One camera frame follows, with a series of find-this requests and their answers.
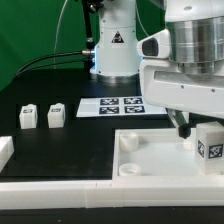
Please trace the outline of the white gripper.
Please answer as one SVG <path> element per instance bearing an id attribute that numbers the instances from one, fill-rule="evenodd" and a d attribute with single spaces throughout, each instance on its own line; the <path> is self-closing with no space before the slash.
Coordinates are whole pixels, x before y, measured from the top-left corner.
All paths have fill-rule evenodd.
<path id="1" fill-rule="evenodd" d="M 224 61 L 215 63 L 214 74 L 190 75 L 169 60 L 143 59 L 140 87 L 148 104 L 169 108 L 168 116 L 183 139 L 191 135 L 188 112 L 224 119 Z"/>

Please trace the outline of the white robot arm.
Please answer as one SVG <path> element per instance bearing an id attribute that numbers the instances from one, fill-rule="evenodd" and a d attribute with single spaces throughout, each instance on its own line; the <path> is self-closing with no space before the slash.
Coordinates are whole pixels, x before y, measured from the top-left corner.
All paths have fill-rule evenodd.
<path id="1" fill-rule="evenodd" d="M 99 13 L 93 78 L 138 77 L 141 94 L 168 109 L 178 134 L 191 113 L 224 119 L 224 0 L 150 0 L 165 10 L 165 29 L 136 39 L 136 0 L 91 0 Z"/>

